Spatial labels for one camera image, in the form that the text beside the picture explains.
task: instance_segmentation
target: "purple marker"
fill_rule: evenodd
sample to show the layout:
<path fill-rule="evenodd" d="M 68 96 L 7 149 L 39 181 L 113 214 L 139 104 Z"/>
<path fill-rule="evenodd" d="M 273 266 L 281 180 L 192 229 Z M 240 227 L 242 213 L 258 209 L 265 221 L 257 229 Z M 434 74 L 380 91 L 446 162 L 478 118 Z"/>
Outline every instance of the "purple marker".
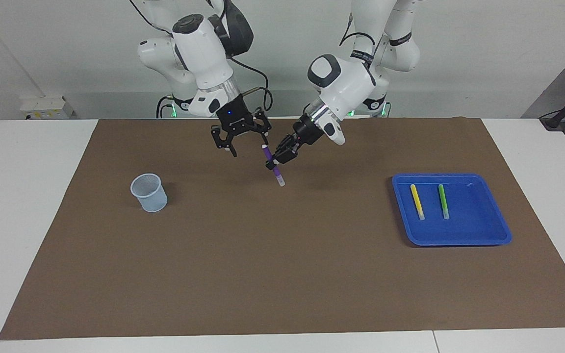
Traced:
<path fill-rule="evenodd" d="M 271 151 L 269 151 L 269 147 L 267 145 L 262 145 L 261 148 L 263 149 L 265 158 L 267 158 L 268 161 L 271 161 L 273 157 Z M 282 178 L 283 176 L 281 175 L 281 171 L 278 170 L 278 167 L 274 167 L 273 172 L 274 175 L 276 175 L 276 180 L 278 180 L 278 185 L 284 187 L 284 179 Z"/>

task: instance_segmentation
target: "white wall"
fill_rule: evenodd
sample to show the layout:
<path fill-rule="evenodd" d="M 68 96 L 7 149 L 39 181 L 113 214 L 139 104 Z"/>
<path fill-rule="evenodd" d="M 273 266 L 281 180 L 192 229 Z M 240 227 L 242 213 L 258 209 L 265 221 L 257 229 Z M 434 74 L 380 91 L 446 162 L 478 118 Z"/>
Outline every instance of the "white wall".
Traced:
<path fill-rule="evenodd" d="M 311 60 L 349 53 L 352 41 L 337 44 L 350 0 L 234 2 L 256 36 L 239 59 L 270 75 L 271 115 L 299 114 L 316 96 Z M 204 0 L 180 3 L 184 14 L 211 13 Z M 426 0 L 418 9 L 422 60 L 392 75 L 393 116 L 518 118 L 565 67 L 565 1 Z M 81 118 L 153 116 L 167 84 L 136 49 L 159 34 L 127 0 L 0 0 L 0 119 L 20 117 L 18 96 L 41 93 L 64 95 Z M 262 84 L 236 72 L 244 88 Z"/>

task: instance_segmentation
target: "yellow marker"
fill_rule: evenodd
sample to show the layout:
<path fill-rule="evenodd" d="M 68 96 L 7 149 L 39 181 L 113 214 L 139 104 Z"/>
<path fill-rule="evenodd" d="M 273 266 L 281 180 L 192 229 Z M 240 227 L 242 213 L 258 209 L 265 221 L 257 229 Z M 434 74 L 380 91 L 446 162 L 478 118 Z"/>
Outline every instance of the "yellow marker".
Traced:
<path fill-rule="evenodd" d="M 413 194 L 413 201 L 415 202 L 415 208 L 417 208 L 417 215 L 420 217 L 420 221 L 424 220 L 424 211 L 422 210 L 422 203 L 420 202 L 420 197 L 417 194 L 417 188 L 414 184 L 411 184 L 411 194 Z"/>

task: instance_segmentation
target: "white table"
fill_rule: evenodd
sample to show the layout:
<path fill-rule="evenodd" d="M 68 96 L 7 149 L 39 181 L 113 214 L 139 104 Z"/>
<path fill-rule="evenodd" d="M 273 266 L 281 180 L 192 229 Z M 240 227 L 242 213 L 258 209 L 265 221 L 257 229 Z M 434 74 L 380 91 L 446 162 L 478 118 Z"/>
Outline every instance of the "white table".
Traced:
<path fill-rule="evenodd" d="M 0 329 L 96 123 L 0 121 Z M 565 262 L 564 135 L 535 120 L 484 123 Z M 565 328 L 0 342 L 0 352 L 79 351 L 553 353 L 565 352 Z"/>

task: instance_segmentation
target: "green marker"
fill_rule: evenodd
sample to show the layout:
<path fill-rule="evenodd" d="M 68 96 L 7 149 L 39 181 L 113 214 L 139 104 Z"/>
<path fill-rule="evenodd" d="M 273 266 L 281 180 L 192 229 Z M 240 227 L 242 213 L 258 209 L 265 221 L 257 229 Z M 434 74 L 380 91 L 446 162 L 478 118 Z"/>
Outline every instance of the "green marker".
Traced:
<path fill-rule="evenodd" d="M 441 210 L 444 213 L 444 219 L 450 219 L 448 214 L 448 203 L 446 202 L 446 192 L 444 191 L 444 185 L 439 184 L 439 200 L 441 201 Z"/>

